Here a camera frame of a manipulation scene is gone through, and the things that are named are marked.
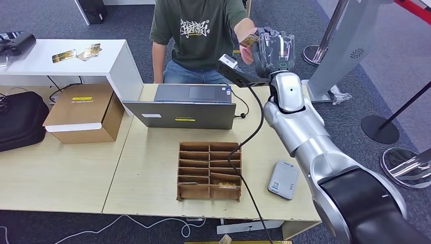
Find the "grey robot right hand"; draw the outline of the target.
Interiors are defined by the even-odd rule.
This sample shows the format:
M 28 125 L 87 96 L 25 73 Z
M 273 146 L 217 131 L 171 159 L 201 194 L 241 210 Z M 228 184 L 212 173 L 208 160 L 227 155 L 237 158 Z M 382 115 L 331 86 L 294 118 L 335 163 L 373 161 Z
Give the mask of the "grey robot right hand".
M 268 78 L 277 71 L 291 71 L 295 65 L 295 36 L 270 27 L 255 31 L 258 41 L 252 44 L 256 74 Z

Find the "person's left hand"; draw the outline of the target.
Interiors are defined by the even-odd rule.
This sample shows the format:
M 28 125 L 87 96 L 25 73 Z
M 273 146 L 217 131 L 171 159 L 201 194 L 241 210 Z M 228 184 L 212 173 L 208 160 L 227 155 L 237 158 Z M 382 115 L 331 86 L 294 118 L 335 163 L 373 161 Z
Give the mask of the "person's left hand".
M 241 58 L 245 64 L 250 65 L 253 62 L 252 48 L 251 46 L 245 47 L 241 44 L 250 34 L 254 34 L 257 28 L 252 28 L 250 30 L 238 30 L 236 32 L 238 42 L 239 42 L 239 50 L 241 54 Z

